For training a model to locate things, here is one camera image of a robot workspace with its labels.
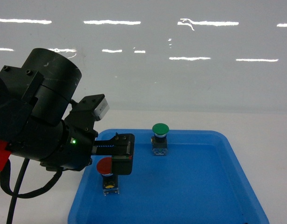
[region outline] white wall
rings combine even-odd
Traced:
[[[182,18],[193,25],[177,25]],[[75,100],[104,93],[112,109],[287,113],[287,28],[277,27],[287,23],[287,0],[4,0],[0,19],[51,21],[0,21],[0,48],[13,49],[0,50],[0,70],[22,66],[33,48],[74,49],[61,54],[83,74]],[[140,24],[84,23],[92,20]]]

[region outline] red part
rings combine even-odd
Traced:
[[[97,171],[103,175],[111,174],[111,157],[100,159],[97,163]]]
[[[0,140],[0,171],[3,170],[6,162],[9,159],[9,156],[11,154],[10,151],[6,150],[8,142]]]

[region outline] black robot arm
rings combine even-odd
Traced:
[[[125,140],[111,139],[104,145],[95,140],[94,123],[109,106],[103,94],[86,96],[79,103],[71,99],[81,77],[72,62],[47,49],[34,49],[21,68],[4,66],[0,141],[7,142],[5,150],[11,154],[40,161],[54,171],[82,170],[92,163],[93,149],[99,145],[98,149],[113,156],[114,173],[130,174],[134,136],[125,134]],[[69,103],[72,111],[62,120]]]

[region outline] black cable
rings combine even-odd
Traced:
[[[46,192],[48,192],[60,179],[63,168],[62,167],[56,167],[56,173],[51,178],[50,181],[47,182],[47,184],[44,185],[44,187],[39,188],[37,190],[33,190],[31,192],[25,193],[25,194],[15,194],[11,189],[10,189],[10,174],[11,174],[11,162],[10,160],[7,161],[5,164],[5,167],[3,170],[0,172],[0,187],[2,190],[11,196],[19,197],[19,198],[32,198],[32,197],[37,197],[39,195],[42,195]]]
[[[18,194],[19,193],[19,189],[21,188],[21,183],[23,180],[23,176],[26,172],[27,166],[28,166],[28,162],[30,160],[29,159],[24,159],[20,172],[18,174],[17,177],[17,181],[14,187],[14,193]],[[8,212],[8,216],[7,216],[7,224],[12,224],[12,220],[13,220],[13,215],[14,215],[14,211],[15,211],[15,206],[16,206],[16,201],[17,201],[17,196],[12,196],[11,202],[10,202],[10,206],[9,206],[9,212]]]

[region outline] green cap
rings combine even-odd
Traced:
[[[153,126],[152,130],[156,135],[165,135],[170,129],[166,124],[158,123]]]

